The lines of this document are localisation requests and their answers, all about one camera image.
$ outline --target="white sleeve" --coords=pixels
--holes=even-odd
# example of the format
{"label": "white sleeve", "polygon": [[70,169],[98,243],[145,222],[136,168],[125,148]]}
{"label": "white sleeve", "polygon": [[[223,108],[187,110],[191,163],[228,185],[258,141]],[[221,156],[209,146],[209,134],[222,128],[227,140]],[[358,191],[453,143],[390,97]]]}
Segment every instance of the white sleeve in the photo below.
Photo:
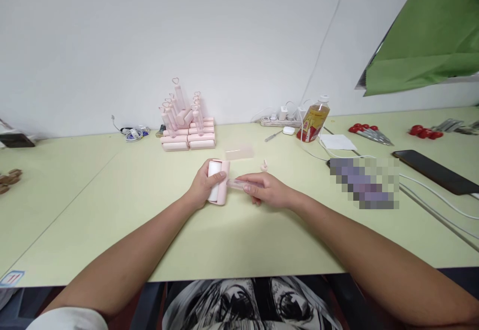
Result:
{"label": "white sleeve", "polygon": [[36,318],[27,330],[108,330],[102,316],[83,308],[58,308]]}

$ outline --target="label sticker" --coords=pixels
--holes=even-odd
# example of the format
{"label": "label sticker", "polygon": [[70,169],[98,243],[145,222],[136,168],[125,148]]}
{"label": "label sticker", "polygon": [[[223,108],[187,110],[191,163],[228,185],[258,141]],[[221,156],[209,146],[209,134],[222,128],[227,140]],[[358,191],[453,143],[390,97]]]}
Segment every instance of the label sticker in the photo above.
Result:
{"label": "label sticker", "polygon": [[14,287],[25,274],[23,271],[13,270],[0,280],[0,288],[11,288]]}

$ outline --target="power strip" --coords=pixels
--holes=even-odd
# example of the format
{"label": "power strip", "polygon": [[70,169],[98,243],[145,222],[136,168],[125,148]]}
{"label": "power strip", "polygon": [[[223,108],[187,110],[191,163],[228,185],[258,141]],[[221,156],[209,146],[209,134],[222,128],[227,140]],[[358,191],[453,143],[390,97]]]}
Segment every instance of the power strip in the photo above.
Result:
{"label": "power strip", "polygon": [[301,122],[299,120],[270,120],[267,117],[261,118],[261,126],[277,126],[277,127],[286,127],[290,126],[293,128],[300,128]]}

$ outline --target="green cloth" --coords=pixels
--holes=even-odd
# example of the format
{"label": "green cloth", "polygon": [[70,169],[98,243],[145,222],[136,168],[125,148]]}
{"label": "green cloth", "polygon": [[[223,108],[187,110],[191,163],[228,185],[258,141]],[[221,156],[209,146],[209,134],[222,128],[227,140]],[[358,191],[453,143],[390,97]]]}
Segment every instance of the green cloth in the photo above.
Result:
{"label": "green cloth", "polygon": [[407,0],[366,69],[366,94],[479,71],[479,0]]}

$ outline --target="phone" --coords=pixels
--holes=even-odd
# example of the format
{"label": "phone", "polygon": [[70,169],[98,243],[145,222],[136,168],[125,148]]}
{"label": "phone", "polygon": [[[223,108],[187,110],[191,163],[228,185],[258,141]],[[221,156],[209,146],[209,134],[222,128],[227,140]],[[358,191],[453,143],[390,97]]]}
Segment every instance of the phone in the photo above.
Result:
{"label": "phone", "polygon": [[415,150],[393,152],[393,156],[456,195],[479,193],[479,185],[449,170]]}
{"label": "phone", "polygon": [[35,146],[25,134],[22,133],[2,133],[0,142],[8,148],[31,148]]}

